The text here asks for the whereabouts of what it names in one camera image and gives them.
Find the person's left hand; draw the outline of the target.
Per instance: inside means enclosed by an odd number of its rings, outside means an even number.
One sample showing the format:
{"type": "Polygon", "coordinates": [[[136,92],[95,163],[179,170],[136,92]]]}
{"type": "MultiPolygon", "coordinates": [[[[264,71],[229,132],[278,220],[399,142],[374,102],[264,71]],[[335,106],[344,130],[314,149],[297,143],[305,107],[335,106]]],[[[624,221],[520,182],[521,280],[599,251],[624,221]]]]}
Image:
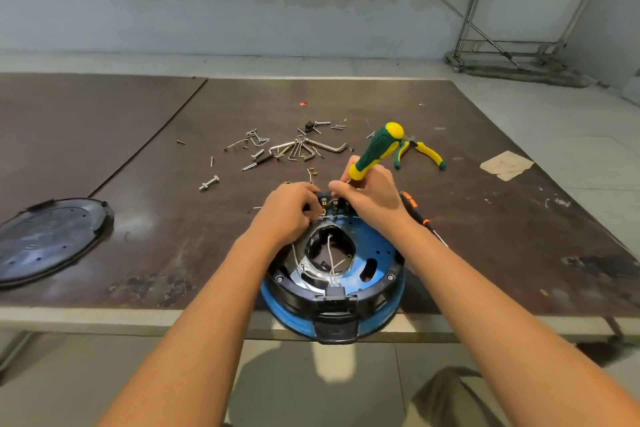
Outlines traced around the person's left hand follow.
{"type": "Polygon", "coordinates": [[[309,227],[311,223],[305,218],[296,217],[295,183],[283,183],[269,194],[252,220],[251,236],[263,238],[280,249],[294,242],[309,227]]]}

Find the person's right hand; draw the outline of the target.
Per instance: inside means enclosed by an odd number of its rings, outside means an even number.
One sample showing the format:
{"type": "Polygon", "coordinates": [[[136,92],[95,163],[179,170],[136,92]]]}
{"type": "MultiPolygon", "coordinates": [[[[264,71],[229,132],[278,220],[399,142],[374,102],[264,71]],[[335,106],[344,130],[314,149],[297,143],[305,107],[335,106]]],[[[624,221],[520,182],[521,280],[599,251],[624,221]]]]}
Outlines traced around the person's right hand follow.
{"type": "MultiPolygon", "coordinates": [[[[350,157],[340,181],[347,180],[348,169],[358,158],[357,155],[350,157]]],[[[402,204],[391,171],[383,165],[376,164],[364,180],[352,181],[350,184],[353,186],[353,196],[341,198],[345,199],[369,226],[396,244],[397,237],[408,229],[413,220],[402,204]]]]}

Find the green yellow screwdriver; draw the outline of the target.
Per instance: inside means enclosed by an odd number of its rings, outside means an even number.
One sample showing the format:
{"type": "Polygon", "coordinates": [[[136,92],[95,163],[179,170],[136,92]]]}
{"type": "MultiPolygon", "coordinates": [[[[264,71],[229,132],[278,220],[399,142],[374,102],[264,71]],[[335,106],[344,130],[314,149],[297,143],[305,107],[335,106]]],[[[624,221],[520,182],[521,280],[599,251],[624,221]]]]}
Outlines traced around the green yellow screwdriver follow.
{"type": "Polygon", "coordinates": [[[404,139],[404,128],[395,122],[381,127],[371,138],[369,146],[348,169],[346,183],[364,180],[366,174],[384,158],[392,155],[404,139]]]}

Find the blue black cooker base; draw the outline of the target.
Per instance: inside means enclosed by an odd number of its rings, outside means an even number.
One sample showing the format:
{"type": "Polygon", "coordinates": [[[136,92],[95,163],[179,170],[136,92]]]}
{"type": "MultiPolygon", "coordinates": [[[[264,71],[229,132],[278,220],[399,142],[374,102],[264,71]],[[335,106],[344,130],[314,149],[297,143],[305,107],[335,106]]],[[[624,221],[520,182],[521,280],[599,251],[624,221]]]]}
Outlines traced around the blue black cooker base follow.
{"type": "Polygon", "coordinates": [[[320,344],[353,344],[395,315],[404,258],[345,199],[317,197],[323,217],[276,254],[260,293],[292,332],[320,344]]]}

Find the person's left forearm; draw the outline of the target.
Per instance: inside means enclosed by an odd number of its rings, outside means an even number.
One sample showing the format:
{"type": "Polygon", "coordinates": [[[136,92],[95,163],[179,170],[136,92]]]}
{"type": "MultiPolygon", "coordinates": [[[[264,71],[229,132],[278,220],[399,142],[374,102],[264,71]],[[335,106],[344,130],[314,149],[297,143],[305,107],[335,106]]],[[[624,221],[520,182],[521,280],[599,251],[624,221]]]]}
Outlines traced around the person's left forearm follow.
{"type": "Polygon", "coordinates": [[[260,284],[305,228],[250,227],[236,239],[97,427],[222,427],[260,284]]]}

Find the person's right forearm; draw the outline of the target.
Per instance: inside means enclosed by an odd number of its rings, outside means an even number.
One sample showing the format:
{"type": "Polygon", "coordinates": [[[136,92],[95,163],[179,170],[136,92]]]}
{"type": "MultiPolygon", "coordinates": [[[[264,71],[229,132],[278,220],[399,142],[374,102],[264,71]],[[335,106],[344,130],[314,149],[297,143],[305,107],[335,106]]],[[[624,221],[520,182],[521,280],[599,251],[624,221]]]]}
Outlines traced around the person's right forearm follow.
{"type": "Polygon", "coordinates": [[[385,225],[514,427],[640,427],[640,402],[575,346],[410,217],[385,225]]]}

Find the pile of metal hex keys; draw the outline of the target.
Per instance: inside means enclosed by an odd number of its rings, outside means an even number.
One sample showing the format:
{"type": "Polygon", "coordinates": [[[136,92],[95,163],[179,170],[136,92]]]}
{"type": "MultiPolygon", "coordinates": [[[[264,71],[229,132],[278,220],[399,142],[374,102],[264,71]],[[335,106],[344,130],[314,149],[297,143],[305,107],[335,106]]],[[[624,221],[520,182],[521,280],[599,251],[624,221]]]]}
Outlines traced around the pile of metal hex keys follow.
{"type": "Polygon", "coordinates": [[[270,147],[267,153],[268,156],[276,159],[281,159],[286,156],[288,160],[292,161],[297,161],[298,159],[308,161],[315,156],[324,158],[322,154],[323,151],[338,154],[346,150],[353,150],[353,148],[348,143],[332,146],[318,140],[310,139],[309,137],[297,137],[292,141],[270,147]]]}

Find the small black metal screwdriver bit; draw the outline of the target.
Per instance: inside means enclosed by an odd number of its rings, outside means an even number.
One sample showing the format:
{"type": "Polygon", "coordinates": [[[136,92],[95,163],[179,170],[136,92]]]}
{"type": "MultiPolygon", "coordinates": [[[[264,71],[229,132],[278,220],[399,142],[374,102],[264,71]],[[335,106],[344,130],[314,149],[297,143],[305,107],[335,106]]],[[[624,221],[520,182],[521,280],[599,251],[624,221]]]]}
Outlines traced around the small black metal screwdriver bit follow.
{"type": "Polygon", "coordinates": [[[255,162],[253,162],[250,165],[247,165],[246,167],[244,167],[243,169],[241,169],[241,171],[248,171],[249,169],[253,169],[254,167],[258,167],[262,164],[265,164],[271,160],[275,159],[275,156],[273,154],[268,154],[268,155],[264,155],[261,156],[259,159],[257,159],[255,162]]]}

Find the orange black screwdriver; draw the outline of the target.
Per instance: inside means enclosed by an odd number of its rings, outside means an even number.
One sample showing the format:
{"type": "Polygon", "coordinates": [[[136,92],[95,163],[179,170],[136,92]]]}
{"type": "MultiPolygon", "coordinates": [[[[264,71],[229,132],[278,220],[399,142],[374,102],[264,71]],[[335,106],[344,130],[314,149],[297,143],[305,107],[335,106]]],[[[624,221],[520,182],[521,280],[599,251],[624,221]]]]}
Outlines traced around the orange black screwdriver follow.
{"type": "Polygon", "coordinates": [[[417,202],[414,198],[407,192],[401,191],[399,193],[401,201],[403,203],[404,208],[410,217],[419,223],[424,228],[428,229],[444,246],[449,247],[444,239],[440,236],[440,234],[432,227],[431,222],[428,218],[423,216],[419,210],[417,202]]]}

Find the yellow green pliers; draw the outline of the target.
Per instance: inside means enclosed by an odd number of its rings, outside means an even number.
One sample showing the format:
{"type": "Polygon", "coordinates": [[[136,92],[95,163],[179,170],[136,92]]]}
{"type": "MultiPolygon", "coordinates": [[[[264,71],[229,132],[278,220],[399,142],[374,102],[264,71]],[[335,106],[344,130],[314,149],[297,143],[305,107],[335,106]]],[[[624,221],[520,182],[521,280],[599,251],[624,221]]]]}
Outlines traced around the yellow green pliers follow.
{"type": "Polygon", "coordinates": [[[419,153],[428,156],[441,171],[446,170],[447,164],[445,160],[440,156],[440,154],[426,146],[422,141],[416,140],[414,137],[404,139],[399,145],[399,148],[397,149],[396,155],[394,157],[394,169],[401,169],[401,159],[410,148],[415,148],[415,150],[419,153]]]}

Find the scattered small metal screws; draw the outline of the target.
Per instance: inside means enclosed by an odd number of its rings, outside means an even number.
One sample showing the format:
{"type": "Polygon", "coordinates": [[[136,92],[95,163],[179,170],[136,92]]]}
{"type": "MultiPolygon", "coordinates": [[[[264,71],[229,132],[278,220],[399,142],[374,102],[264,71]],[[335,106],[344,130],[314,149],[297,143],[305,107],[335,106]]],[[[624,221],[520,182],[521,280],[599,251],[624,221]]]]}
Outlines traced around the scattered small metal screws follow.
{"type": "MultiPolygon", "coordinates": [[[[330,136],[330,134],[329,134],[330,130],[340,131],[340,132],[344,133],[345,130],[348,128],[345,123],[332,124],[332,122],[330,122],[330,121],[318,121],[318,122],[321,123],[320,126],[318,127],[318,129],[322,132],[322,134],[318,134],[315,131],[309,132],[309,133],[305,133],[304,132],[305,124],[304,124],[303,128],[297,128],[295,137],[290,139],[290,140],[288,140],[287,142],[292,141],[292,140],[296,139],[297,137],[309,137],[310,139],[318,140],[317,138],[321,137],[324,133],[326,133],[326,138],[328,138],[330,136]]],[[[344,144],[344,143],[348,143],[353,148],[353,150],[346,150],[346,151],[351,152],[351,153],[353,153],[355,151],[355,147],[353,146],[353,144],[351,142],[343,142],[342,144],[344,144]]],[[[226,166],[240,165],[241,169],[243,169],[247,165],[250,165],[253,162],[255,162],[261,156],[267,155],[268,154],[267,150],[270,147],[275,146],[275,145],[276,144],[274,144],[273,141],[270,140],[270,142],[268,142],[264,146],[256,147],[252,143],[252,141],[249,140],[245,135],[243,139],[238,140],[237,142],[234,142],[234,143],[228,145],[227,147],[225,147],[223,149],[220,149],[220,152],[217,155],[210,156],[210,158],[209,158],[209,167],[211,169],[213,169],[213,168],[221,169],[223,165],[226,165],[226,166]]],[[[273,160],[271,160],[269,162],[284,162],[284,161],[297,162],[297,161],[288,160],[286,156],[284,156],[284,158],[281,158],[281,159],[276,159],[275,158],[275,159],[273,159],[273,160]]]]}

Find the torn paper piece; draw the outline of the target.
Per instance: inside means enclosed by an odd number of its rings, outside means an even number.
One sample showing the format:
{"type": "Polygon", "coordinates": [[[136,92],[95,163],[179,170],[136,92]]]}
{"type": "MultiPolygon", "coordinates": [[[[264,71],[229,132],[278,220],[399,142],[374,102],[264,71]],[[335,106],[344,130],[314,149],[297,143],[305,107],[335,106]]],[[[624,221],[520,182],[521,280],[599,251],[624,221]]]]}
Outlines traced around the torn paper piece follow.
{"type": "Polygon", "coordinates": [[[512,151],[505,151],[483,162],[479,168],[502,181],[509,181],[528,171],[533,165],[534,161],[512,151]]]}

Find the black round cover plate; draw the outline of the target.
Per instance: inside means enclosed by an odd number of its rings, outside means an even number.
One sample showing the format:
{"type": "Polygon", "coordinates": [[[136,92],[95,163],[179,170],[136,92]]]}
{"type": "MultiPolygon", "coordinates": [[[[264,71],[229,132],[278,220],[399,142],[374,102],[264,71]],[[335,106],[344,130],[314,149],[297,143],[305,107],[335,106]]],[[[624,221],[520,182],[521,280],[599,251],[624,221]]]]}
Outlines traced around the black round cover plate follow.
{"type": "Polygon", "coordinates": [[[113,230],[106,201],[50,199],[0,224],[0,291],[51,276],[78,261],[113,230]]]}

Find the metal rack frame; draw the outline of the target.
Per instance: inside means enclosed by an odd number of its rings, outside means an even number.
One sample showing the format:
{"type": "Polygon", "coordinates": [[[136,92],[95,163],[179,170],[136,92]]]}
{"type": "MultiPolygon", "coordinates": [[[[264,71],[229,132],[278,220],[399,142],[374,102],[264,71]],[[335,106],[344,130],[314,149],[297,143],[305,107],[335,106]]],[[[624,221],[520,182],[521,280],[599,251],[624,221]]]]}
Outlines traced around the metal rack frame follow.
{"type": "Polygon", "coordinates": [[[591,79],[560,59],[591,0],[468,0],[464,10],[439,0],[462,20],[444,54],[453,72],[483,78],[585,88],[591,79]]]}

